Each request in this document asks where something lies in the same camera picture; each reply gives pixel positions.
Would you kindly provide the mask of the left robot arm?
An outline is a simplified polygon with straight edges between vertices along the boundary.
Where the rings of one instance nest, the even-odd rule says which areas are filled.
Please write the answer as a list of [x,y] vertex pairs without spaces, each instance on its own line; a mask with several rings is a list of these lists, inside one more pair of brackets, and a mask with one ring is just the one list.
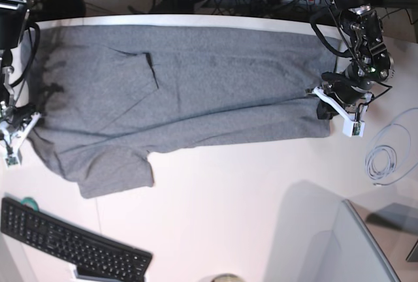
[[[377,99],[374,84],[386,85],[393,76],[393,59],[383,41],[383,24],[375,6],[379,0],[323,0],[325,7],[310,18],[310,25],[321,43],[349,64],[341,72],[324,72],[322,83],[311,94],[320,97],[319,119],[341,115],[360,123],[368,106]],[[329,15],[347,49],[335,49],[317,26],[319,18]]]

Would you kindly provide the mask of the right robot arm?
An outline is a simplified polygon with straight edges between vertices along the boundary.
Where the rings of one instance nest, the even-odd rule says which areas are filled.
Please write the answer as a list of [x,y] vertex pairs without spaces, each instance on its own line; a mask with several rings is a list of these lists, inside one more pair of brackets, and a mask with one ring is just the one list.
[[[33,5],[34,0],[1,0],[1,148],[9,166],[20,162],[20,147],[40,118],[32,104],[17,106],[40,42],[39,26],[30,20]],[[35,40],[25,69],[12,82],[12,50],[25,32],[34,33]]]

